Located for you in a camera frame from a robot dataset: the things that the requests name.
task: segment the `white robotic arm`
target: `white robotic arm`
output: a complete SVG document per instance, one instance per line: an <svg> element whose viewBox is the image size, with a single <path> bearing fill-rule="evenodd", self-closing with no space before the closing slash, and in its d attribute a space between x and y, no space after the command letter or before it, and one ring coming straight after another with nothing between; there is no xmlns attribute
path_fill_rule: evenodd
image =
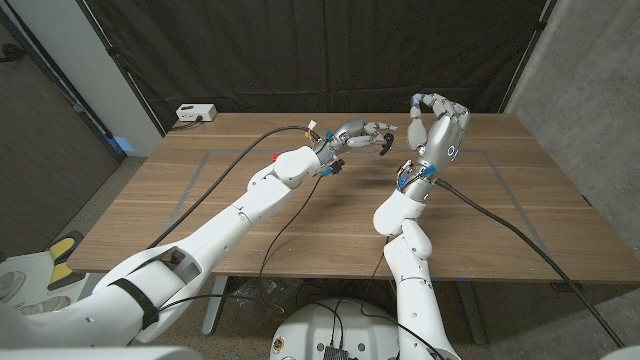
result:
<svg viewBox="0 0 640 360"><path fill-rule="evenodd" d="M23 316L0 307L0 347L87 347L148 342L166 330L189 301L158 308L198 293L213 268L262 219L278 212L305 176L337 173L338 155L352 137L368 136L388 150L393 137L370 134L362 119L344 124L314 149L280 155L249 181L247 192L187 238L139 252L112 269L86 299L51 313ZM176 259L171 263L163 258Z"/></svg>
<svg viewBox="0 0 640 360"><path fill-rule="evenodd" d="M438 120L429 133L422 125L420 103L433 107ZM397 285L398 322L427 341L445 359L460 359L449 343L429 276L427 259L432 246L417 219L423 202L434 186L433 174L444 171L455 160L468 125L469 111L438 94L416 94L412 99L408 144L418 150L416 163L407 161L398 171L396 189L378 208L374 226L392 236L384 255ZM432 359L430 349L419 339L399 330L400 354L407 359Z"/></svg>

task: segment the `small white device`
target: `small white device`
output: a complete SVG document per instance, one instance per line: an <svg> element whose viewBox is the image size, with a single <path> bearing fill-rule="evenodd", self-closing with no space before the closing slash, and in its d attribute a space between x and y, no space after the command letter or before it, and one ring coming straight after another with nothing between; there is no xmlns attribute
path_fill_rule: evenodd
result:
<svg viewBox="0 0 640 360"><path fill-rule="evenodd" d="M213 104L182 104L176 110L180 121L196 121L198 116L202 116L200 121L212 121L217 113Z"/></svg>

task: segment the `table top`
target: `table top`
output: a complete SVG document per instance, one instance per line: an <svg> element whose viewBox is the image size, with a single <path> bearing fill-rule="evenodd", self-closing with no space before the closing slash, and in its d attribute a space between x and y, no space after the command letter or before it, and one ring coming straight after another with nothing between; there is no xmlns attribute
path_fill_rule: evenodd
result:
<svg viewBox="0 0 640 360"><path fill-rule="evenodd" d="M339 175L323 179L304 211L280 236L264 275L371 276L385 243L373 214L391 194L399 166L417 154L406 146L407 114L218 114L213 122L172 131L142 165L71 255L77 271L106 272L141 251L191 206L251 142L273 128L335 130L352 118L400 126L393 149L356 149ZM429 128L434 116L425 115ZM274 153L307 145L299 131L260 143L163 243L180 240L246 191ZM515 116L473 114L467 140L443 174L469 198L512 222L551 254L574 280L638 282L640 262L581 196ZM257 275L266 248L299 210L315 179L265 219L215 268L219 275ZM520 238L452 194L436 188L420 218L433 243L432 277L441 280L555 281L558 276ZM383 261L378 277L391 272Z"/></svg>

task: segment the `black backdrop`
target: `black backdrop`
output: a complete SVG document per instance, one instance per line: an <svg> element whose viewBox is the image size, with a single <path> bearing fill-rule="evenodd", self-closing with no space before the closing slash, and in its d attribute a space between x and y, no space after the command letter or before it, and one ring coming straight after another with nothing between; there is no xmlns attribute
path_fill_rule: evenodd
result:
<svg viewBox="0 0 640 360"><path fill-rule="evenodd" d="M220 112L497 112L545 0L88 0L163 127Z"/></svg>

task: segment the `black cable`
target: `black cable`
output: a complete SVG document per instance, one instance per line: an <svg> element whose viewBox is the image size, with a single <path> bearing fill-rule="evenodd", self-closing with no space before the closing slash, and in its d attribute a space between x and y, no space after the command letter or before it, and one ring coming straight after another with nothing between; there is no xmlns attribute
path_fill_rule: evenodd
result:
<svg viewBox="0 0 640 360"><path fill-rule="evenodd" d="M197 125L197 124L199 124L201 122L202 122L202 116L198 115L198 117L196 117L195 121L192 121L192 122L190 122L188 124L185 124L185 125L176 126L174 128L171 128L171 130L186 130L186 129L194 127L195 125Z"/></svg>
<svg viewBox="0 0 640 360"><path fill-rule="evenodd" d="M262 260L262 266L260 267L260 272L258 273L258 284L260 286L260 291L259 291L260 292L260 298L270 308L275 309L275 310L279 310L280 312L284 312L284 309L280 305L278 305L276 303L273 303L273 302L270 302L270 301L267 301L264 298L264 293L263 293L263 289L262 289L262 272L264 271L265 265L267 265L267 259L269 257L269 252L271 251L271 248L273 247L273 244L276 243L276 240L278 240L280 235L282 235L282 233L287 229L287 227L289 227L289 225L291 225L291 223L298 217L298 215L300 215L302 210L304 210L304 207L307 205L307 203L311 199L311 196L316 191L316 188L318 187L318 184L320 184L320 180L322 180L322 176L318 176L318 181L316 181L316 184L313 186L313 189L311 189L311 192L309 193L309 196L307 197L307 200L305 200L304 204L302 204L302 206L300 207L300 210L298 210L298 212L295 215L293 215L291 220L289 220L289 222L282 228L282 230L280 230L278 235L276 235L276 237L273 239L273 241L269 245L269 248L267 249L267 251L264 254L264 259Z"/></svg>
<svg viewBox="0 0 640 360"><path fill-rule="evenodd" d="M170 308L172 306L178 305L178 304L182 304L183 302L186 301L191 301L191 300L195 300L195 299L204 299L204 298L212 298L212 297L221 297L221 298L229 298L229 299L242 299L242 300L252 300L252 301L257 301L254 298L250 298L250 297L246 297L246 296L236 296L236 295L225 295L225 294L203 294L203 295L195 295L195 296L189 296L186 297L184 299L180 299L177 301L174 301L170 304L167 305L163 305L161 307L158 308L158 312L161 312L167 308Z"/></svg>
<svg viewBox="0 0 640 360"><path fill-rule="evenodd" d="M391 295L391 291L389 291L389 289L387 289L386 286L384 286L384 284L380 284L379 282L373 280L373 283L380 286L380 288L382 290L384 290L384 293L387 295L387 298L389 299L390 303L395 303L395 296Z"/></svg>
<svg viewBox="0 0 640 360"><path fill-rule="evenodd" d="M323 141L323 142L322 142L322 146L320 147L320 149L318 149L318 151L316 151L316 154L319 154L319 153L320 153L320 151L322 151L322 149L324 149L324 147L327 145L327 142L328 142L328 141L329 141L329 140L326 140L326 141Z"/></svg>
<svg viewBox="0 0 640 360"><path fill-rule="evenodd" d="M334 317L337 317L337 318L338 318L338 321L340 322L340 347L339 347L338 349L342 350L342 340L343 340L343 338L344 338L344 327L342 326L342 319L340 318L340 315L338 315L338 313L337 313L336 311L334 311L332 308L330 308L330 307L328 307L328 306L326 306L326 305L324 305L324 304L321 304L321 303L319 303L319 302L314 302L314 303L312 303L312 304L314 304L314 305L318 305L318 306L322 306L323 308L325 308L325 309L327 309L327 310L331 311L331 312L333 313L333 316L334 316Z"/></svg>
<svg viewBox="0 0 640 360"><path fill-rule="evenodd" d="M553 259L551 259L551 257L549 257L549 255L547 255L544 251L542 251L542 249L540 249L538 247L538 245L536 245L531 239L529 239L522 231L520 231L518 228L516 228L515 226L513 226L511 223L509 223L508 221L504 220L503 218L499 217L498 215L496 215L496 214L490 212L489 210L483 208L482 206L476 204L471 199L469 199L468 197L464 196L461 192L456 190L453 186L451 186L451 184L447 183L446 181L437 178L435 180L435 184L440 186L441 188L443 188L445 190L450 191L451 193L453 193L455 196L460 198L465 203L469 204L474 209L478 210L482 214L484 214L484 215L492 218L493 220L499 222L500 224L504 225L509 230L513 231L516 235L518 235L522 240L524 240L524 242L527 243L527 245L529 245L538 255L540 255L540 257L544 261L546 261L547 264L549 264L549 266L551 266L551 268L556 273L558 273L558 275L560 275L562 280L564 280L564 282L567 285L569 285L571 290L573 290L573 292L578 296L578 298L580 299L580 301L582 301L584 306L589 310L589 312L591 312L591 315L593 315L593 317L595 317L596 320L598 320L598 322L604 328L604 330L607 332L607 334L609 334L609 336L611 337L613 342L615 342L616 345L619 348L623 348L625 346L624 343L622 342L622 340L620 340L618 335L615 333L615 331L613 331L613 329L609 326L609 324L607 324L607 322L604 320L602 315L600 315L598 310L596 310L596 308L593 307L593 305L591 305L591 303L584 297L584 295L582 294L580 289L578 289L578 287L573 283L573 281L571 279L569 279L569 276L567 276L567 274L565 274L565 272L560 268L560 266L558 266L558 264L556 264L556 262L553 261Z"/></svg>
<svg viewBox="0 0 640 360"><path fill-rule="evenodd" d="M333 333L336 329L336 315L338 315L338 306L342 302L342 298L338 299L338 303L336 304L335 311L333 313L333 326L331 326L331 346L333 347ZM340 332L340 349L342 349L342 339L344 337L344 333Z"/></svg>
<svg viewBox="0 0 640 360"><path fill-rule="evenodd" d="M191 205L191 207L187 211L185 211L185 213L182 214L180 218L178 218L178 220L176 220L173 224L171 224L171 226L169 226L169 228L167 228L167 230L165 230L162 234L160 234L160 236L158 236L158 238L154 242L152 242L147 247L147 249L156 247L162 240L164 240L164 238L167 237L167 235L169 235L176 227L178 227L178 225L180 225L180 223L182 223L182 221L184 221L184 219L186 219L187 216L189 216L193 212L193 210L195 210L198 207L198 205L200 205L204 201L204 199L206 199L207 196L209 196L209 194L211 194L213 190L216 187L218 187L220 182L222 182L222 180L231 172L231 170L238 164L238 162L240 162L240 160L242 160L242 158L245 155L247 155L249 151L251 151L251 149L253 149L256 145L258 145L258 143L260 143L262 140L267 138L269 135L275 134L280 131L286 131L286 130L302 130L304 132L309 132L309 129L304 126L283 126L277 129L267 131L264 135L260 136L256 141L253 142L253 144L249 145L248 148L246 148L240 155L238 155L238 157L231 163L231 165L229 165L227 170L225 170L222 173L222 175L220 175L218 180L216 180L216 182L213 183L213 185L211 185L211 187L193 205ZM317 139L320 138L318 134L316 134L315 132L310 131L310 133L314 138L317 138Z"/></svg>
<svg viewBox="0 0 640 360"><path fill-rule="evenodd" d="M434 354L436 354L436 356L440 359L440 360L445 360L444 357L442 355L440 355L440 353L433 347L431 346L431 344L429 344L426 340L424 340L423 338L421 338L420 336L418 336L418 334L414 333L413 331L409 330L409 328L407 328L406 326L400 324L399 322L390 319L386 316L379 316L379 315L371 315L371 314L365 314L364 313L364 301L367 297L367 294L369 293L369 286L371 285L371 282L373 281L373 278L376 276L376 272L378 272L378 268L380 267L380 264L382 263L382 259L384 259L384 252L382 253L382 256L380 256L380 260L378 260L378 265L376 265L376 268L373 270L373 274L371 274L371 278L369 278L369 284L367 285L367 289L364 292L364 295L362 296L362 301L360 303L360 313L366 317L374 317L374 318L378 318L378 319L384 319L387 320L393 324L395 324L396 326L398 326L399 328L401 328L402 330L408 332L409 334L411 334L413 337L415 337L416 339L420 340L420 342L422 342L423 344L425 344L429 350L431 350Z"/></svg>
<svg viewBox="0 0 640 360"><path fill-rule="evenodd" d="M347 294L348 297L352 297L352 298L360 298L360 297L362 297L363 291L360 291L360 288L356 288L357 285L360 285L359 282L355 282L354 281L352 284L347 284L347 285L351 285L351 286L348 286L345 289L345 287L343 286L345 284L345 281L353 281L353 280L342 279L340 281L339 290L340 290L341 294ZM378 285L378 286L380 286L380 287L382 287L384 289L383 285L378 283L378 282L376 282L375 280L373 281L373 284L376 284L376 285ZM395 298L393 298L393 297L390 297L389 301L387 301L387 302L373 300L373 299L369 299L368 302L373 304L373 305L375 305L375 306L377 306L377 307L379 307L380 309L385 310L387 313L392 313L393 311L395 311L396 305L397 305L397 303L395 301Z"/></svg>
<svg viewBox="0 0 640 360"><path fill-rule="evenodd" d="M338 294L333 294L333 293L325 293L325 292L317 292L317 293L313 293L313 294L308 294L307 296L304 297L304 301L309 301L309 298L312 296L318 296L318 295L324 295L324 296L333 296L333 297L340 297L340 295Z"/></svg>
<svg viewBox="0 0 640 360"><path fill-rule="evenodd" d="M296 292L296 309L300 309L300 305L298 303L298 298L300 297L300 292L302 291L302 289L304 289L307 286L313 286L315 288L318 288L320 291L322 291L322 294L328 294L328 295L333 295L333 291L330 290L326 290L323 289L321 286L318 286L316 284L311 284L311 283L307 283L307 284L302 284L299 288L298 291Z"/></svg>

